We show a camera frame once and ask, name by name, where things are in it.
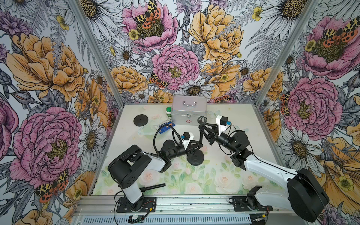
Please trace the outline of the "black round stand base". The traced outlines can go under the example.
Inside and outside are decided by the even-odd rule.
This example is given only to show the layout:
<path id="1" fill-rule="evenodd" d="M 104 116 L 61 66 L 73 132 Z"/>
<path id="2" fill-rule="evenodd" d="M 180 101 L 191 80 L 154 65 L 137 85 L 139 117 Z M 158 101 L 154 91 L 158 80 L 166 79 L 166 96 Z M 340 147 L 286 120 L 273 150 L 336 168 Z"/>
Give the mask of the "black round stand base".
<path id="1" fill-rule="evenodd" d="M 187 153 L 187 161 L 193 166 L 199 166 L 204 161 L 204 154 L 201 150 Z"/>

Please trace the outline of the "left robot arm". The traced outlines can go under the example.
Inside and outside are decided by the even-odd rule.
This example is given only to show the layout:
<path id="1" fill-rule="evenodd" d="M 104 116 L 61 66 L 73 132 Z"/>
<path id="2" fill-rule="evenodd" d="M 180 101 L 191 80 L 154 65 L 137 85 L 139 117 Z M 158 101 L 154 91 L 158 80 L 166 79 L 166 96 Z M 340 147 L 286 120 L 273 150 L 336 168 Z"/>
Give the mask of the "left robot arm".
<path id="1" fill-rule="evenodd" d="M 167 140 L 157 155 L 144 152 L 134 144 L 115 158 L 108 171 L 124 193 L 126 208 L 137 212 L 143 207 L 144 195 L 137 180 L 145 170 L 163 173 L 171 166 L 172 159 L 190 153 L 193 151 L 187 145 Z"/>

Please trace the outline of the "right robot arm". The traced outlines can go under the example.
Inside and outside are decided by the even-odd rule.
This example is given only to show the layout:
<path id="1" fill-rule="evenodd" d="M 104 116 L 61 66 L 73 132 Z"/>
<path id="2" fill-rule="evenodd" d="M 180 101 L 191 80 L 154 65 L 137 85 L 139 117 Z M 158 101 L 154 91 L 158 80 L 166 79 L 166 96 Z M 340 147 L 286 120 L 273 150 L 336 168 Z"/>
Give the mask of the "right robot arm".
<path id="1" fill-rule="evenodd" d="M 255 192 L 255 199 L 263 206 L 276 206 L 294 211 L 307 222 L 315 222 L 330 199 L 315 176 L 308 169 L 294 170 L 276 165 L 257 156 L 252 149 L 248 136 L 242 130 L 233 136 L 226 133 L 209 133 L 209 144 L 217 142 L 228 149 L 233 164 L 243 170 L 256 173 L 281 186 L 282 194 L 262 191 Z"/>

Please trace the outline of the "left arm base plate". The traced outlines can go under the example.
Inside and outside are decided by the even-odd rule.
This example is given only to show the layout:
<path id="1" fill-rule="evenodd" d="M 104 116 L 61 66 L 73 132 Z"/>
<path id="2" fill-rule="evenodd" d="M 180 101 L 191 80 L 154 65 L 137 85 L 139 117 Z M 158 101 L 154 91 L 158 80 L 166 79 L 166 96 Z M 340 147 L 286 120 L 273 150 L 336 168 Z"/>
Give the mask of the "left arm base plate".
<path id="1" fill-rule="evenodd" d="M 131 203 L 127 198 L 121 197 L 118 200 L 116 207 L 117 213 L 130 213 L 130 212 L 155 212 L 156 210 L 156 197 L 144 196 L 137 202 Z"/>

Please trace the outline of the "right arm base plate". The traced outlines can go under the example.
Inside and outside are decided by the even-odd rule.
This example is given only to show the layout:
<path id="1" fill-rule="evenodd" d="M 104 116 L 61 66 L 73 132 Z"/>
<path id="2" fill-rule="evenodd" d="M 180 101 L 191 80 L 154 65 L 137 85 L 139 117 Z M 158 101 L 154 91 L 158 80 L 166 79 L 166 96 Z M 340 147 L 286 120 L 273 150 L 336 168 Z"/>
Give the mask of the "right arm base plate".
<path id="1" fill-rule="evenodd" d="M 272 206 L 261 205 L 254 197 L 232 196 L 228 202 L 233 206 L 235 212 L 271 212 Z"/>

